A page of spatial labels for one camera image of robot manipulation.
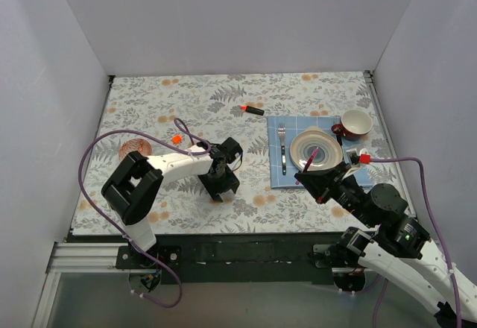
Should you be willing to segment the pink pen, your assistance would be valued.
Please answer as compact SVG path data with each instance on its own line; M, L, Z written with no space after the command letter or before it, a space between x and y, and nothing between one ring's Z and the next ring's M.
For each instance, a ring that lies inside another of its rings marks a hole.
M320 150L320 149L319 149L318 146L313 150L312 154L310 155L310 157L308 158L306 164L304 165L303 172L307 172L307 171L308 171L310 165L313 163L313 160L314 160L315 157L317 156L319 150Z

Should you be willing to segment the orange highlighter cap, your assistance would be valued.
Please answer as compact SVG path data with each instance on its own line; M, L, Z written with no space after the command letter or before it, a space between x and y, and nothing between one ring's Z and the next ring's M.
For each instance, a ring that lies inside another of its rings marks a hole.
M176 135L172 138L172 142L175 144L181 143L182 142L182 136Z

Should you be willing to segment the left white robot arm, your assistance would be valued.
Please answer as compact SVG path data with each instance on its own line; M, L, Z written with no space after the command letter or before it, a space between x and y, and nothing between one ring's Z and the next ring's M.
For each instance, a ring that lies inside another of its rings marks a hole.
M133 259L142 268L153 267L159 258L148 214L161 185L197 177L214 202L236 193L240 182L229 167L243 160L243 149L233 138L221 144L199 142L189 149L159 156L129 153L101 189L110 209L116 212L125 235L136 247Z

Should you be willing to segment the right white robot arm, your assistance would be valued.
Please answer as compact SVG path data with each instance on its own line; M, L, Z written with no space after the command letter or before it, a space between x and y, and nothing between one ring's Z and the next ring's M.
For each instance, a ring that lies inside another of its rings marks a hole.
M340 163L323 171L295 174L316 203L334 200L373 235L349 227L322 256L329 265L363 266L400 287L421 303L440 327L476 326L476 284L446 258L420 223L406 214L408 203L398 190L380 183L363 190Z

